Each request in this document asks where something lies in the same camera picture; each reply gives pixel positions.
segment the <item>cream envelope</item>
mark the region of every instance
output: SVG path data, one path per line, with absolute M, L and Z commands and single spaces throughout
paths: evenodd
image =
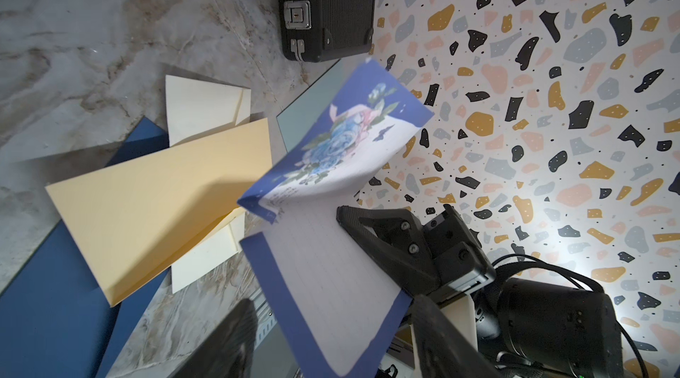
M 267 120 L 47 187 L 109 304 L 207 237 L 271 168 Z
M 250 89 L 165 76 L 170 146 L 247 123 Z

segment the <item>briefcase latch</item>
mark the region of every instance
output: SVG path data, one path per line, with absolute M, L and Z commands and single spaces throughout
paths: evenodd
M 284 21 L 288 30 L 309 30 L 311 28 L 310 2 L 284 2 Z

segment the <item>terrazzo pattern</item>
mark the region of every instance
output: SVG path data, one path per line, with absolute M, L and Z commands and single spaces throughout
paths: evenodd
M 527 253 L 593 277 L 650 376 L 672 376 L 679 1 L 377 0 L 371 53 L 435 117 L 358 203 L 423 221 L 451 203 L 490 260 Z M 636 372 L 633 357 L 624 344 Z

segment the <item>marble surface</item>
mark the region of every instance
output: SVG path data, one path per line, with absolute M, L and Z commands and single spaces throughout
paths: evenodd
M 333 63 L 281 53 L 277 0 L 0 0 L 0 291 L 59 220 L 44 187 L 101 168 L 143 117 L 166 128 L 166 74 L 252 89 L 275 116 Z M 234 257 L 158 290 L 111 377 L 164 377 L 257 288 Z

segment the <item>blue border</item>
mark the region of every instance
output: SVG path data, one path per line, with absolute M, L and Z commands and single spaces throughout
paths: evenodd
M 388 90 L 396 89 L 395 93 L 387 98 L 387 103 L 398 101 L 400 105 L 390 113 L 390 117 L 409 122 L 419 128 L 433 117 L 432 111 L 423 106 L 411 92 L 373 60 L 358 67 L 333 98 L 331 103 L 337 107 L 337 115 L 355 105 L 365 104 L 370 91 L 379 83 L 385 83 Z M 286 173 L 298 169 L 295 163 L 302 160 L 305 153 L 302 147 L 333 126 L 329 110 L 330 105 L 326 107 L 302 141 L 243 194 L 238 200 L 240 206 L 270 223 L 274 222 L 276 214 L 262 207 L 260 199 L 277 187 L 284 180 Z
M 276 320 L 281 324 L 285 339 L 293 350 L 302 373 L 310 377 L 338 377 L 326 362 L 310 327 L 285 285 L 284 277 L 281 275 L 264 234 L 260 232 L 243 239 L 241 246 L 258 277 L 269 305 L 276 314 Z M 375 375 L 380 360 L 387 352 L 411 301 L 412 298 L 403 290 L 399 292 L 375 338 L 371 340 L 369 347 L 359 357 L 352 370 L 344 375 L 345 377 L 366 378 Z

